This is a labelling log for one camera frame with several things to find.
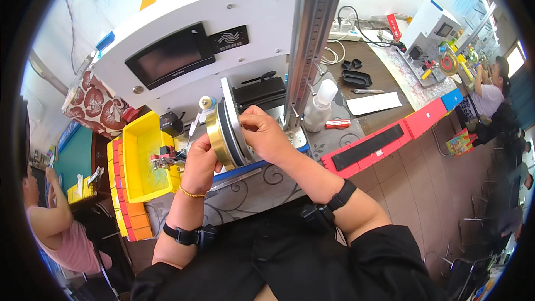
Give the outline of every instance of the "white paper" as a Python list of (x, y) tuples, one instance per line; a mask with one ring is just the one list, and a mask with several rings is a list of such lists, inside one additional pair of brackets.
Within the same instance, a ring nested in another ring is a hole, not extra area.
[(347, 100), (347, 106), (353, 115), (373, 113), (378, 110), (401, 106), (397, 92), (377, 94), (375, 96)]

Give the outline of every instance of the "hand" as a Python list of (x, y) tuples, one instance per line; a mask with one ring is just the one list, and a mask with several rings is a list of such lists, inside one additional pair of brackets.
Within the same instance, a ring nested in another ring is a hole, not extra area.
[(186, 165), (184, 165), (182, 188), (191, 194), (204, 195), (212, 185), (213, 172), (219, 173), (222, 168), (223, 164), (217, 160), (208, 134), (205, 133), (189, 148)]
[(54, 185), (50, 184), (48, 188), (48, 207), (55, 208), (56, 204), (54, 203), (54, 198), (56, 197), (56, 189)]
[(277, 121), (260, 107), (249, 106), (238, 120), (244, 125), (245, 141), (265, 161), (277, 165), (295, 151)]
[(57, 185), (57, 187), (60, 187), (58, 175), (56, 174), (56, 170), (47, 166), (47, 169), (45, 172), (47, 174), (48, 183), (51, 185)]

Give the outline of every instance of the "white machine panel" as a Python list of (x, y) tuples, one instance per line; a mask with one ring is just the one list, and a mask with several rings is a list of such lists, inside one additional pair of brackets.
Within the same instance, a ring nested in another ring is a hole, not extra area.
[[(200, 97), (222, 96), (221, 75), (229, 77), (233, 86), (271, 70), (284, 77), (294, 5), (295, 0), (157, 0), (113, 31), (114, 42), (102, 51), (92, 71), (133, 107), (148, 105), (160, 115), (186, 111), (184, 119), (191, 119), (197, 114)], [(198, 21), (203, 22), (207, 35), (246, 25), (249, 44), (215, 54), (214, 64), (135, 94), (135, 86), (145, 86), (125, 59)]]

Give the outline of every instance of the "hair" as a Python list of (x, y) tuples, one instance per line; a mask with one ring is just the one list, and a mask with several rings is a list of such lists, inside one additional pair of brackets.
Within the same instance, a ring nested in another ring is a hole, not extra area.
[(502, 56), (496, 56), (496, 63), (500, 66), (500, 77), (504, 80), (502, 85), (502, 95), (504, 98), (509, 97), (511, 91), (511, 82), (509, 81), (509, 62)]

